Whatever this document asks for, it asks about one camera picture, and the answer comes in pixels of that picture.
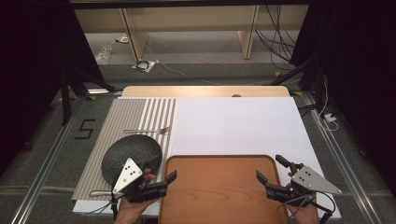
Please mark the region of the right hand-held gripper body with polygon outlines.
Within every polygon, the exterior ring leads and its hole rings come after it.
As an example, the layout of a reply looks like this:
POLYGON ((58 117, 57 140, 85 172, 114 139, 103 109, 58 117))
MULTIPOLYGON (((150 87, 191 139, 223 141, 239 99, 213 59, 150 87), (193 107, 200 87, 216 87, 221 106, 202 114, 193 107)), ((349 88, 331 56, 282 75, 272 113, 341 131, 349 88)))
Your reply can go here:
POLYGON ((287 165, 290 168, 290 183, 285 186, 271 184, 265 180, 268 199, 295 207, 309 204, 318 206, 314 199, 318 193, 341 194, 342 191, 311 167, 306 165, 287 165))

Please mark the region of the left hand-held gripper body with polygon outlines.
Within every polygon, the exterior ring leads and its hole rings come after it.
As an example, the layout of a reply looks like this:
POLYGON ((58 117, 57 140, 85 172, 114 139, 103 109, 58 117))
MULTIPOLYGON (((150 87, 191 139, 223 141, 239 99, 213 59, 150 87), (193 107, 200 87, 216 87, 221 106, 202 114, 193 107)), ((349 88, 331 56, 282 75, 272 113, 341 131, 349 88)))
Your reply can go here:
POLYGON ((121 168, 112 194, 116 198, 124 197, 130 203, 143 203, 165 197, 168 182, 150 183, 144 178, 144 170, 143 165, 138 166, 128 158, 121 168))

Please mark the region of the black round plate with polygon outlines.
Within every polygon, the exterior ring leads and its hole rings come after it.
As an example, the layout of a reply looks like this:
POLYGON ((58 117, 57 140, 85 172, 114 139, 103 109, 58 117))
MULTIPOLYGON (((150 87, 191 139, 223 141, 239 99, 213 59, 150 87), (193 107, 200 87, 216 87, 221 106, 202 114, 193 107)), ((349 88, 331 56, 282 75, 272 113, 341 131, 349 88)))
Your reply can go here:
POLYGON ((142 165, 156 155, 160 155, 163 159, 162 148, 152 137, 143 134, 123 137, 105 153, 101 164, 102 175, 108 184, 113 185, 128 158, 137 165, 142 165))

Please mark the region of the silver fork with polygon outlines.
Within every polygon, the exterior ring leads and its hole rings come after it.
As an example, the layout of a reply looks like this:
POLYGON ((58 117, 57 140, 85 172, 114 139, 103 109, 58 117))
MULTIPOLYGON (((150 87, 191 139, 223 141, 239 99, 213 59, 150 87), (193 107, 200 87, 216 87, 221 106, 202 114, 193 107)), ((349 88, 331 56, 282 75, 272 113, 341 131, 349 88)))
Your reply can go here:
POLYGON ((170 131, 170 126, 163 127, 156 130, 145 130, 145 129, 135 129, 135 130, 123 130, 123 133, 156 133, 156 134, 166 134, 170 131))

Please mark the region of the brown wooden tray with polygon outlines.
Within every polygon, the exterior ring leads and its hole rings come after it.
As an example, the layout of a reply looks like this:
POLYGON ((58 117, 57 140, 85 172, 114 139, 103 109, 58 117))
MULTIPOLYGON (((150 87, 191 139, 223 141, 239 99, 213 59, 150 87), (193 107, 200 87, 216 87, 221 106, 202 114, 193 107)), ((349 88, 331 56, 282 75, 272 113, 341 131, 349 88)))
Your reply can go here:
POLYGON ((269 156, 173 156, 166 172, 173 171, 159 224, 290 224, 287 210, 266 197, 256 177, 261 172, 280 183, 269 156))

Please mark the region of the person's right hand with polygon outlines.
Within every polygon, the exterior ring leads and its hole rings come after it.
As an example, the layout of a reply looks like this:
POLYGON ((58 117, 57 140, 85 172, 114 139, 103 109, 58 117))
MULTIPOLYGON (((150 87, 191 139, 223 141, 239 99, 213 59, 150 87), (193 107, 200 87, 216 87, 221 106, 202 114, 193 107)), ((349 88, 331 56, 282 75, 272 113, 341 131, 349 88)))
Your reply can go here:
POLYGON ((286 207, 293 214, 294 220, 298 224, 320 224, 318 218, 318 209, 312 205, 307 206, 292 206, 287 204, 286 207))

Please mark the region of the striped placemat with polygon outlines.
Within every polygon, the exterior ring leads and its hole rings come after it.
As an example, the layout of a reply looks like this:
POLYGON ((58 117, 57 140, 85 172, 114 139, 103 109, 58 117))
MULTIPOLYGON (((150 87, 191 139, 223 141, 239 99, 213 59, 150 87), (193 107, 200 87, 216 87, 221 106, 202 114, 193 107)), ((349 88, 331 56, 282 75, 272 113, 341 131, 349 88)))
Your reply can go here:
POLYGON ((163 177, 163 163, 171 145, 171 129, 176 112, 176 98, 118 98, 107 113, 102 130, 78 181, 72 199, 75 201, 108 201, 108 196, 91 197, 92 190, 111 190, 102 175, 101 163, 107 150, 125 136, 124 130, 152 130, 146 135, 162 148, 163 158, 157 177, 163 177))

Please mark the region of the white board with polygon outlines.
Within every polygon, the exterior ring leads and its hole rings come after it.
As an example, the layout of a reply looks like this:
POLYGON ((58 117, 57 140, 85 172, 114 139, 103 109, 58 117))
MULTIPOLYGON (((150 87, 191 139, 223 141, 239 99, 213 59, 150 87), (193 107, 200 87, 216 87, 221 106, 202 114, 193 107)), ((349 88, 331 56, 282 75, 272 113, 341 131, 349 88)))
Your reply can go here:
MULTIPOLYGON (((322 172, 291 97, 178 97, 168 158, 176 155, 268 155, 322 172)), ((87 214, 108 201, 75 201, 87 214)))

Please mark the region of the black metal stand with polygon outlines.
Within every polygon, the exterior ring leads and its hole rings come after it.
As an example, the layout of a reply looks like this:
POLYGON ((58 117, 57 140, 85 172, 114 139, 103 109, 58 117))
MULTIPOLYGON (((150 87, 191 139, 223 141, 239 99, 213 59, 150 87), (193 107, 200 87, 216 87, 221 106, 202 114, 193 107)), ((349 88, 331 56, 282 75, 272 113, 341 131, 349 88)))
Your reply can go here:
POLYGON ((289 71, 286 75, 282 75, 280 78, 271 82, 270 86, 278 86, 299 73, 303 74, 299 82, 299 86, 302 90, 308 90, 312 86, 315 86, 315 109, 320 112, 325 107, 325 100, 323 97, 325 95, 326 85, 324 83, 324 75, 320 72, 318 56, 311 56, 308 60, 289 71))
POLYGON ((63 104, 63 126, 70 120, 72 115, 69 90, 72 90, 76 96, 85 96, 88 93, 85 82, 91 82, 110 92, 121 91, 120 88, 107 84, 102 77, 90 75, 74 67, 66 67, 60 74, 63 104))

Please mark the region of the black curtain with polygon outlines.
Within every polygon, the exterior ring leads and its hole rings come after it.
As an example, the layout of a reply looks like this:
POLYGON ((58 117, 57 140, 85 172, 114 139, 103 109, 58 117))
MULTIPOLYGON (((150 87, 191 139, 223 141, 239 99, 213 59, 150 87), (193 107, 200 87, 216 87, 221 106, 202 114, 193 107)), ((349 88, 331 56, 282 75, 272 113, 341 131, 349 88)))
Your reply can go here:
POLYGON ((0 0, 0 176, 65 81, 104 80, 70 0, 0 0))
POLYGON ((319 54, 331 96, 396 198, 396 0, 307 0, 291 63, 319 54))

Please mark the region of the clear plastic bag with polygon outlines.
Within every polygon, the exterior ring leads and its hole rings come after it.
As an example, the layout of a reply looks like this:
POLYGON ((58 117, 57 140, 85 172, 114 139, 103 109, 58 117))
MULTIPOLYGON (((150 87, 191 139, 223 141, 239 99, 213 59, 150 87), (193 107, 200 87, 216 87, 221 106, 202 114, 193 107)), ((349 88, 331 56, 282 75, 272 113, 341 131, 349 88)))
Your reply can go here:
POLYGON ((95 56, 96 62, 101 65, 108 64, 110 61, 110 54, 112 50, 113 48, 111 45, 103 46, 98 54, 95 56))

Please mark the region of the light wooden desk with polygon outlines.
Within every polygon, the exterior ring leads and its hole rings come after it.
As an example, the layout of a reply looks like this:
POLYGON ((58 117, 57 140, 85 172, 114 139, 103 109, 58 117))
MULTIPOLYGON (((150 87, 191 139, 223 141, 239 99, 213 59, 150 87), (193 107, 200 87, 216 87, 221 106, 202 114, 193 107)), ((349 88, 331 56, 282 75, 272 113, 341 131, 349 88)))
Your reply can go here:
POLYGON ((245 60, 250 58, 253 33, 272 30, 275 10, 280 10, 280 28, 299 30, 307 5, 256 5, 225 7, 142 7, 77 9, 86 34, 125 33, 135 60, 143 56, 151 33, 236 31, 245 60))

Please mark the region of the aluminium floor rail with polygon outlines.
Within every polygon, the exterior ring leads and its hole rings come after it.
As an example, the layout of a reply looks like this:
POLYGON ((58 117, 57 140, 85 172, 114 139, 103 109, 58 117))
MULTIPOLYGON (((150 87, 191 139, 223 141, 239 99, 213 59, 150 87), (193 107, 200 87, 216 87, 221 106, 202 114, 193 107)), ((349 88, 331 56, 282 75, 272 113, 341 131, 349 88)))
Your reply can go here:
POLYGON ((318 125, 319 131, 324 137, 326 144, 330 152, 332 153, 333 159, 339 168, 346 185, 349 188, 349 192, 353 196, 357 206, 361 210, 361 213, 367 224, 382 224, 382 220, 375 210, 375 205, 366 193, 364 187, 358 180, 357 175, 352 169, 352 165, 347 160, 346 155, 340 148, 338 141, 334 137, 335 131, 330 128, 324 121, 320 119, 322 113, 319 110, 314 109, 312 116, 318 125))
POLYGON ((48 179, 50 170, 55 164, 62 147, 64 146, 65 139, 70 132, 71 126, 75 121, 75 117, 84 103, 83 97, 77 97, 72 102, 71 114, 62 119, 62 123, 54 131, 55 138, 51 141, 49 150, 45 153, 45 159, 39 163, 40 167, 34 175, 33 182, 27 187, 23 194, 21 203, 16 209, 10 224, 25 224, 30 216, 39 194, 48 179))

